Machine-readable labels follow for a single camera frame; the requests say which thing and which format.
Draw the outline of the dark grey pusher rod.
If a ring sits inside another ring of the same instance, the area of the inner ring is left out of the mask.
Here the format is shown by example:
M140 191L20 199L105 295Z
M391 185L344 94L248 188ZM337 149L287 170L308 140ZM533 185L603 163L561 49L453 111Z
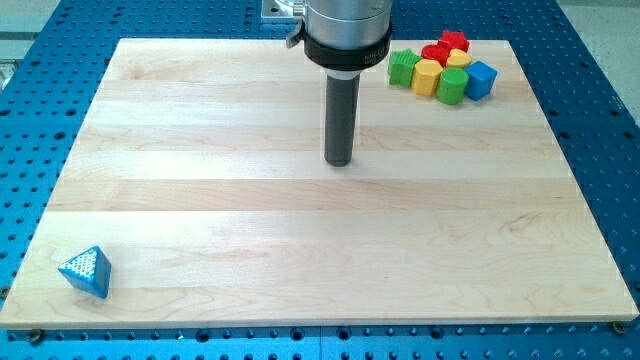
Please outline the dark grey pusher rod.
M346 166L352 158L360 71L327 71L324 158Z

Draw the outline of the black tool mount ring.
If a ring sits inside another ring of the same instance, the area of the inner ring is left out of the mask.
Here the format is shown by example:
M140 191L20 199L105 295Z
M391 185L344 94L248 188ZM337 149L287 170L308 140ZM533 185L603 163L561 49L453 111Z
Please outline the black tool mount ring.
M302 32L305 55L317 65L336 71L361 71L380 63L389 53L392 25L384 36L371 46L359 49L340 50L322 45Z

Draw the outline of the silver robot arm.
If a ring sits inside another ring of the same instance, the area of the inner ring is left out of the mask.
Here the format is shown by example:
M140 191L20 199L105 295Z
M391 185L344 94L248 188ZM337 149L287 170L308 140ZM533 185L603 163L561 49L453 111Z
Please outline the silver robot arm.
M389 53L392 0L296 1L286 46L304 44L326 72L324 158L335 167L352 159L361 72Z

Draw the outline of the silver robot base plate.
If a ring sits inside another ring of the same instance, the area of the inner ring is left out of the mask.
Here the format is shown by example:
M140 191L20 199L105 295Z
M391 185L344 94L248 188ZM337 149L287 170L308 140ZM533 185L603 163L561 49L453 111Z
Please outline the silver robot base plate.
M262 0L261 17L293 19L304 16L305 0Z

